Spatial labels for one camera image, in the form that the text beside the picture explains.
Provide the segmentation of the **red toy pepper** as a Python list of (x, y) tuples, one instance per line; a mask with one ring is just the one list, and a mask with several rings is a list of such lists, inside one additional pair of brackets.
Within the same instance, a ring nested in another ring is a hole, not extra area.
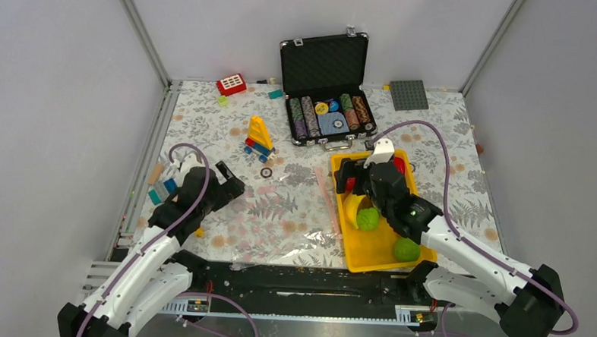
[(401, 175), (406, 175), (406, 165), (405, 165), (405, 160), (400, 158), (400, 157), (394, 157), (393, 158), (393, 165), (395, 166), (396, 170), (401, 174)]

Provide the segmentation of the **clear zip top bag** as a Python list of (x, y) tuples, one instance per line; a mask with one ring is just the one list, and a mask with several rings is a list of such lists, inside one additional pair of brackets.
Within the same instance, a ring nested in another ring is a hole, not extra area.
[(322, 166), (288, 164), (267, 173), (235, 203), (229, 248), (239, 269), (261, 264), (345, 266), (333, 189)]

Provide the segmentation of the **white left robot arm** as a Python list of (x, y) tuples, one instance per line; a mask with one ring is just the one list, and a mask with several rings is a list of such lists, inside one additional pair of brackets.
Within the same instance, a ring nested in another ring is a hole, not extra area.
[(245, 192), (245, 184), (223, 162), (195, 166), (152, 213), (134, 248), (82, 304), (58, 312), (59, 337), (136, 337), (172, 298), (203, 291), (207, 275), (178, 261), (182, 245), (212, 212)]

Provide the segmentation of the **yellow toy banana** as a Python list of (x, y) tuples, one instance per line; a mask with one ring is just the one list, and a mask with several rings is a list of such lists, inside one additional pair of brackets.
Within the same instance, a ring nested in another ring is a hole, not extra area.
[(359, 229), (357, 222), (358, 213), (361, 210), (372, 208), (372, 202), (366, 195), (349, 193), (343, 201), (343, 215), (346, 223), (355, 229)]

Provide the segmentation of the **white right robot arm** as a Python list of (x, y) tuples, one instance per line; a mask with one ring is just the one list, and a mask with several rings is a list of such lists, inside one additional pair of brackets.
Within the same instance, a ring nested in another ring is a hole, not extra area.
[(469, 272), (462, 277), (430, 260), (411, 271), (407, 294), (416, 304), (433, 298), (480, 313), (499, 324), (508, 337), (549, 337), (565, 312), (558, 273), (515, 261), (460, 231), (450, 217), (415, 195), (407, 176), (393, 160), (332, 159), (333, 182), (341, 207), (369, 200), (377, 209), (379, 226), (395, 238), (409, 239), (458, 263)]

